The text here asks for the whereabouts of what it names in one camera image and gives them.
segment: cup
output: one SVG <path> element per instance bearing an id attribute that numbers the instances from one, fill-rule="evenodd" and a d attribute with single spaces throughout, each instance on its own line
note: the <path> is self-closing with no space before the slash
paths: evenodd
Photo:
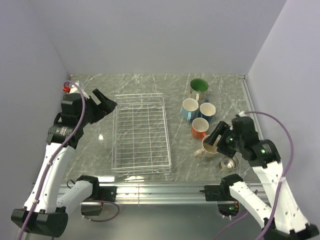
<path id="1" fill-rule="evenodd" d="M 182 103 L 182 116 L 187 121 L 194 119 L 196 116 L 198 107 L 199 107 L 199 103 L 196 100 L 194 100 L 193 98 L 187 98 Z"/>
<path id="2" fill-rule="evenodd" d="M 200 110 L 198 113 L 198 118 L 203 118 L 210 123 L 214 115 L 216 114 L 216 107 L 209 103 L 209 100 L 205 100 L 205 103 L 200 105 Z"/>
<path id="3" fill-rule="evenodd" d="M 232 158 L 224 156 L 219 163 L 219 169 L 228 174 L 234 171 L 239 166 L 239 159 L 234 155 Z"/>
<path id="4" fill-rule="evenodd" d="M 205 99 L 209 85 L 202 78 L 195 78 L 190 82 L 190 98 L 201 102 Z"/>
<path id="5" fill-rule="evenodd" d="M 204 118 L 198 117 L 192 122 L 191 134 L 194 138 L 202 140 L 207 136 L 206 131 L 209 129 L 209 123 Z"/>
<path id="6" fill-rule="evenodd" d="M 215 154 L 217 154 L 218 153 L 218 151 L 217 151 L 217 149 L 218 149 L 218 147 L 217 147 L 217 144 L 218 144 L 218 142 L 219 142 L 219 140 L 220 140 L 220 137 L 218 137 L 216 140 L 215 140 L 215 142 L 214 142 L 214 144 L 213 144 L 213 146 L 211 146 L 211 145 L 209 145 L 209 144 L 207 144 L 207 143 L 204 143 L 204 140 L 206 139 L 206 138 L 208 138 L 209 137 L 209 135 L 208 136 L 205 136 L 203 139 L 202 139 L 202 147 L 200 148 L 200 149 L 198 149 L 197 151 L 195 151 L 194 153 L 193 153 L 193 156 L 195 156 L 196 158 L 204 158 L 204 157 L 206 157 L 206 158 L 211 158 L 211 157 L 213 157 Z"/>

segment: dark blue mug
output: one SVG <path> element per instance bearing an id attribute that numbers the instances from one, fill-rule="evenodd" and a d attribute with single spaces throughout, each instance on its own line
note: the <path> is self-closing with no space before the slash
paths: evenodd
<path id="1" fill-rule="evenodd" d="M 209 103 L 209 100 L 205 100 L 205 103 L 202 103 L 200 105 L 198 118 L 203 118 L 209 123 L 215 114 L 216 107 L 213 104 Z"/>

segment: orange mug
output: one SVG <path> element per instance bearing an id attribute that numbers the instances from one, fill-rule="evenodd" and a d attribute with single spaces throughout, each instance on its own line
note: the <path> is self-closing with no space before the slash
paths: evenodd
<path id="1" fill-rule="evenodd" d="M 202 117 L 198 117 L 192 122 L 191 134 L 194 138 L 202 140 L 207 136 L 206 131 L 209 129 L 209 123 Z"/>

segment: dish rack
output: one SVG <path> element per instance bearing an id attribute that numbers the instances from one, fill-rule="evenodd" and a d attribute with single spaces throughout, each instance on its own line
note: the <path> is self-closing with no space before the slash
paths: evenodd
<path id="1" fill-rule="evenodd" d="M 170 173 L 163 94 L 116 95 L 114 101 L 112 172 L 117 176 Z"/>

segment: marble countertop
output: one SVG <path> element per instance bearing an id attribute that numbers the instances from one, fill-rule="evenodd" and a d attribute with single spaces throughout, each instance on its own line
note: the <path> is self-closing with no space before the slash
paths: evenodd
<path id="1" fill-rule="evenodd" d="M 182 117 L 182 102 L 189 97 L 190 81 L 205 79 L 209 84 L 207 99 L 215 105 L 216 114 L 210 122 L 211 133 L 219 121 L 231 123 L 231 119 L 248 106 L 238 75 L 217 74 L 79 74 L 72 81 L 84 82 L 84 90 L 93 95 L 99 89 L 111 100 L 118 94 L 163 93 L 167 119 L 168 138 L 172 168 L 170 174 L 138 176 L 115 176 L 111 171 L 113 144 L 113 114 L 99 122 L 87 125 L 80 139 L 75 156 L 67 166 L 63 183 L 76 180 L 81 175 L 99 177 L 100 180 L 115 182 L 220 182 L 227 174 L 220 171 L 218 164 L 222 155 L 217 153 L 211 160 L 193 157 L 201 147 L 201 141 L 191 135 L 191 123 Z M 229 174 L 237 173 L 246 182 L 258 182 L 247 161 L 241 159 L 239 167 Z"/>

